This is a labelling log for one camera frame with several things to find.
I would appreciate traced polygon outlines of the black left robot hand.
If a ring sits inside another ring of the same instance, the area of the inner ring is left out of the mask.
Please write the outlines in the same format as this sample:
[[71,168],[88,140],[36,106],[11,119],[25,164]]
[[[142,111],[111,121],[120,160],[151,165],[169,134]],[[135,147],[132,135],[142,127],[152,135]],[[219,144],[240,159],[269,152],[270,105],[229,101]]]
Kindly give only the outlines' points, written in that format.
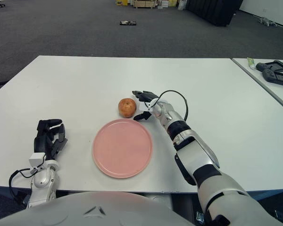
[[61,119],[39,121],[34,139],[35,153],[45,153],[46,160],[55,160],[66,143],[66,130]]

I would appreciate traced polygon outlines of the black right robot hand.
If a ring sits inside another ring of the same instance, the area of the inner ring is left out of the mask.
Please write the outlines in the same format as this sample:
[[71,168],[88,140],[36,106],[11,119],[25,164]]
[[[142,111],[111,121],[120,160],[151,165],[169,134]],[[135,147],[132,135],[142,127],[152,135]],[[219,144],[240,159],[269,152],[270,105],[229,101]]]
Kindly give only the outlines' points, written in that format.
[[152,105],[154,101],[158,100],[158,96],[149,91],[132,91],[132,94],[138,100],[138,110],[141,114],[134,116],[135,121],[147,120],[150,116],[152,116],[153,108]]

